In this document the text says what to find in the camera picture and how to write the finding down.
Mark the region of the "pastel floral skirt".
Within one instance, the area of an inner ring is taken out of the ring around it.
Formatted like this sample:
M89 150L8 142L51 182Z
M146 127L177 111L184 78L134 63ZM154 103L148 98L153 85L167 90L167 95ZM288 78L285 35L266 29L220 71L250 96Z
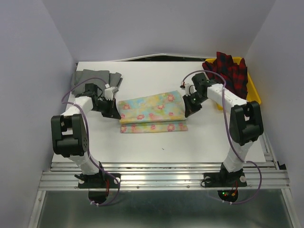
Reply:
M187 131L185 105L178 91L118 102L121 133Z

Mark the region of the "grey pleated skirt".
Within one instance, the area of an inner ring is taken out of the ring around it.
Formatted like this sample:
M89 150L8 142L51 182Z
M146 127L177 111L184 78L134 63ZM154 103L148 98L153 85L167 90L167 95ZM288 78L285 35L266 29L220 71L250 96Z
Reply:
M82 94L85 91L86 84L95 84L98 86L97 95L103 97L103 92L105 91L105 85L119 87L123 78L118 72L110 73L108 70L88 70L84 69L82 71L75 71L72 74L71 88L72 94L74 96Z

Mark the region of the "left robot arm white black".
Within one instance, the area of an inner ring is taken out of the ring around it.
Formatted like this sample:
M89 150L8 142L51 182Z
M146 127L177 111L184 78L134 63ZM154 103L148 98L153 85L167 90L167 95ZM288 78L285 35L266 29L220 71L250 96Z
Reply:
M86 114L93 111L106 118L121 119L115 99L118 87L106 85L101 94L99 91L98 85L85 84L84 92L75 95L73 102L67 103L69 108L51 118L53 151L81 169L81 174L75 175L79 188L102 188L110 179L114 180L115 185L120 183L120 175L106 172L101 162L90 153Z

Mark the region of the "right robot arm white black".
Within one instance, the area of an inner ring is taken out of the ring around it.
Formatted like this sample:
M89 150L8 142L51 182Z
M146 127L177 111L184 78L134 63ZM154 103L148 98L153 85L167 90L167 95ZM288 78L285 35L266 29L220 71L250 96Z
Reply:
M238 97L226 89L225 81L217 83L206 78L205 73L205 70L194 71L190 73L192 84L181 82L180 87L185 91L185 117L198 112L207 99L221 105L230 149L219 172L204 173L201 185L204 188L245 187L243 165L247 163L247 153L264 132L260 104Z

